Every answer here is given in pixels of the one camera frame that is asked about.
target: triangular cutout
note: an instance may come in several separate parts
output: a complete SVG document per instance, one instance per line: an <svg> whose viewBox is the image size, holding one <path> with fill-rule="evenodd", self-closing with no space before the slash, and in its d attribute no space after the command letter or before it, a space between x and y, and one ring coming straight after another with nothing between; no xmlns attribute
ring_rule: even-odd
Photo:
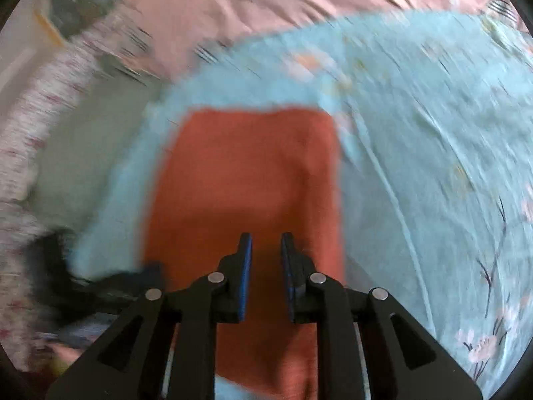
<svg viewBox="0 0 533 400"><path fill-rule="evenodd" d="M124 372L132 354L133 345L141 330L143 318L135 317L122 332L98 355L98 361Z"/></svg>
<svg viewBox="0 0 533 400"><path fill-rule="evenodd" d="M436 353L417 335L403 317L394 314L391 316L391 322L400 343L403 359L410 370L436 360Z"/></svg>

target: orange towel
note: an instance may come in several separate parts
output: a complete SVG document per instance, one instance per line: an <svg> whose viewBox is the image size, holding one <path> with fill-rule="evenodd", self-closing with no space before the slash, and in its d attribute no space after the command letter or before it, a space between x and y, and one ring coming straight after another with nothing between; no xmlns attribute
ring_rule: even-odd
<svg viewBox="0 0 533 400"><path fill-rule="evenodd" d="M188 287L253 238L246 319L218 325L217 373L259 393L316 398L316 330L288 319L280 238L291 231L320 271L343 280L338 145L331 117L193 113L169 150L149 219L146 260Z"/></svg>

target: folded green cloth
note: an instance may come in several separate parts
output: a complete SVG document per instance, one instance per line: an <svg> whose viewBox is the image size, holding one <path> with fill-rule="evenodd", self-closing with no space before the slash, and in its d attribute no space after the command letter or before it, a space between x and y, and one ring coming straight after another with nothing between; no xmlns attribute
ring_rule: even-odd
<svg viewBox="0 0 533 400"><path fill-rule="evenodd" d="M80 232L87 225L147 104L159 99L165 84L129 71L110 55L101 57L100 66L89 94L60 119L37 159L38 177L27 201L50 228Z"/></svg>

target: bed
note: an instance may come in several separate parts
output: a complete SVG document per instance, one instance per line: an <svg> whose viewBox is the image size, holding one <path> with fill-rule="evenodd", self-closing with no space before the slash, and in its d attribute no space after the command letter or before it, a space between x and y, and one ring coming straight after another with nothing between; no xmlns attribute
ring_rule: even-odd
<svg viewBox="0 0 533 400"><path fill-rule="evenodd" d="M526 0L511 1L530 26ZM462 45L465 37L472 46ZM533 359L530 47L530 37L486 17L407 11L339 17L230 49L210 48L210 61L149 106L150 117L114 170L97 219L73 251L73 271L90 278L134 268L146 209L142 195L158 152L188 109L318 106L337 122L343 149L348 284L388 288L486 398L520 398ZM268 88L263 79L270 80ZM420 196L409 198L404 187L417 188ZM421 215L426 224L417 227ZM110 248L116 257L107 261ZM374 254L387 256L376 261ZM454 309L456 319L442 308ZM219 386L235 389L226 381ZM230 392L231 398L245 395Z"/></svg>

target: orange cloth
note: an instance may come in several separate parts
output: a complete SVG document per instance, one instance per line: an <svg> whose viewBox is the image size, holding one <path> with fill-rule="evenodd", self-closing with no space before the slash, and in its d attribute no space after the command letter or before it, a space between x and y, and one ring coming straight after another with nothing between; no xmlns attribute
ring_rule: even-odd
<svg viewBox="0 0 533 400"><path fill-rule="evenodd" d="M316 330L288 319L280 257L285 231L340 281L338 145L331 117L193 113L169 150L149 219L146 260L164 263L171 289L188 287L253 239L245 321L218 325L217 373L278 398L316 398Z"/></svg>

